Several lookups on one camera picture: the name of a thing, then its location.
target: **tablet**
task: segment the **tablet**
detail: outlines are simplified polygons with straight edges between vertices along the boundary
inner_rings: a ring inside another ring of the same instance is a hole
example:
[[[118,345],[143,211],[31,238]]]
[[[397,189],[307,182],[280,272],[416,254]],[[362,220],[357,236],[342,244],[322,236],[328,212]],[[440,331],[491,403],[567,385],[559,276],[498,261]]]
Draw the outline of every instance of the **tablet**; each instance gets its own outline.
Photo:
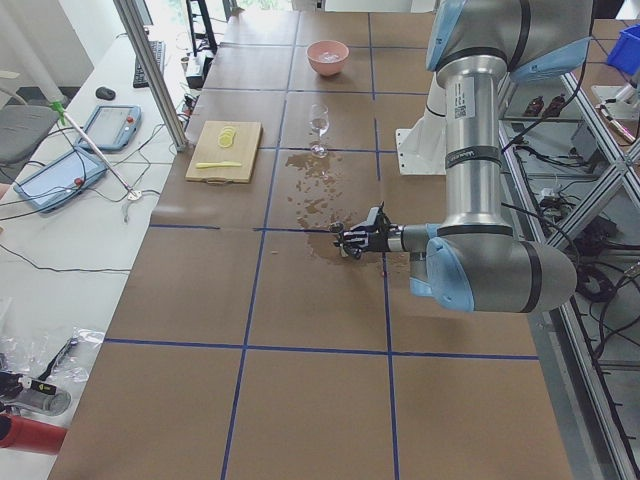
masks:
[[[93,185],[106,169],[99,158],[75,148],[23,181],[16,181],[13,189],[37,211],[47,213]]]
[[[138,130],[142,110],[136,105],[100,105],[93,111],[83,130],[100,150],[117,152],[127,146]],[[82,137],[76,146],[91,150]]]

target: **cutting board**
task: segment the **cutting board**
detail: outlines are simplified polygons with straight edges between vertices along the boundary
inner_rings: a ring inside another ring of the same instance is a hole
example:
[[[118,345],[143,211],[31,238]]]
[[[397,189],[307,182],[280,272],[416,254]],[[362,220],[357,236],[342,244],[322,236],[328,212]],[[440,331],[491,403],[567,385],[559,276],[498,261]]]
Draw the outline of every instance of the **cutting board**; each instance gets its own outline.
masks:
[[[235,128],[233,145],[223,148],[218,137],[224,127]],[[205,122],[185,178],[190,182],[249,183],[262,133],[260,122]],[[198,163],[238,162],[239,167],[196,168]]]

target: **electronic device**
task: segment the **electronic device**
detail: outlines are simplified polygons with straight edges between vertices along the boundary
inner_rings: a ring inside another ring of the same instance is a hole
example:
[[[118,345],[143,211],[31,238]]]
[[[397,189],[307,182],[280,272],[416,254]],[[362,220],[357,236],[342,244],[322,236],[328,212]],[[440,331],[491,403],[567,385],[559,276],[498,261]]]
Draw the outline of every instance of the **electronic device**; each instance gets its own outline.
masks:
[[[137,105],[99,105],[84,127],[84,132],[105,152],[117,152],[127,146],[142,119],[142,110]],[[91,150],[81,137],[76,146]]]
[[[13,189],[36,210],[48,213],[96,183],[106,169],[97,157],[74,148],[22,182],[16,182]]]
[[[108,87],[98,87],[96,89],[96,98],[100,100],[113,100],[116,98],[116,92]]]
[[[160,68],[160,73],[164,73],[164,55],[167,49],[166,44],[162,40],[149,40],[149,46],[151,47],[151,52],[153,53],[153,56],[156,59],[156,63]],[[133,72],[133,88],[143,88],[148,86],[149,81],[147,80],[147,75],[142,69],[140,60],[138,60],[138,58],[136,57],[136,63]]]

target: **robot label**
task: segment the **robot label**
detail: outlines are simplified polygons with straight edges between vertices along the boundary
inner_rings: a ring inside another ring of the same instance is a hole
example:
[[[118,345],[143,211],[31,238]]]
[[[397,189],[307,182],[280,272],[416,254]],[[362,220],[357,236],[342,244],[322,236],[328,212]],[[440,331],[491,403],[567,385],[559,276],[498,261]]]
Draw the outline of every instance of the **robot label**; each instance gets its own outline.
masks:
[[[452,98],[447,101],[448,111],[453,113],[454,120],[473,118],[476,116],[475,84],[473,78],[466,77],[455,82]]]

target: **blue joint cap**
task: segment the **blue joint cap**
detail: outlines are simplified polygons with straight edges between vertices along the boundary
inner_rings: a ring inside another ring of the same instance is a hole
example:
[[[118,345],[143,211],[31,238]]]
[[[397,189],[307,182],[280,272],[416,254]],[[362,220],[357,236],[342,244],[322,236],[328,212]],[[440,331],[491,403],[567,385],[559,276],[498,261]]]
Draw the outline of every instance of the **blue joint cap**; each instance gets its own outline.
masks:
[[[416,297],[433,297],[431,285],[417,278],[409,278],[409,288],[411,290],[411,294]]]
[[[472,312],[473,292],[460,260],[451,246],[442,238],[433,238],[427,244],[427,272],[433,298],[445,308]]]
[[[436,238],[438,236],[439,223],[427,223],[427,235],[429,238]]]
[[[587,58],[591,37],[581,38],[532,60],[511,72],[516,83],[559,77],[578,68]]]
[[[466,3],[467,0],[449,0],[440,5],[427,48],[427,70],[436,71]]]

